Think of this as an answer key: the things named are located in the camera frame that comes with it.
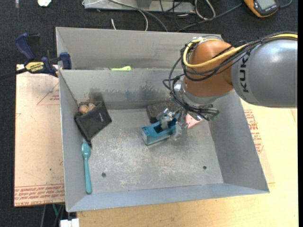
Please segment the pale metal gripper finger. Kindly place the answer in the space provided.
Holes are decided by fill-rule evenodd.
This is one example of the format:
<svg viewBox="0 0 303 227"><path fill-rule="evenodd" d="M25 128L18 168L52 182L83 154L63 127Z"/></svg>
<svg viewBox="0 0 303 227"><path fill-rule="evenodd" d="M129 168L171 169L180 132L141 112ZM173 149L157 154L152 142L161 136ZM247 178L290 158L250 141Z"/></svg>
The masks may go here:
<svg viewBox="0 0 303 227"><path fill-rule="evenodd" d="M171 122L175 117L175 113L166 108L163 111L163 116L160 118L161 128L163 130L168 128L168 123Z"/></svg>
<svg viewBox="0 0 303 227"><path fill-rule="evenodd" d="M178 140L183 137L187 131L188 124L184 121L177 121L175 124L174 140Z"/></svg>

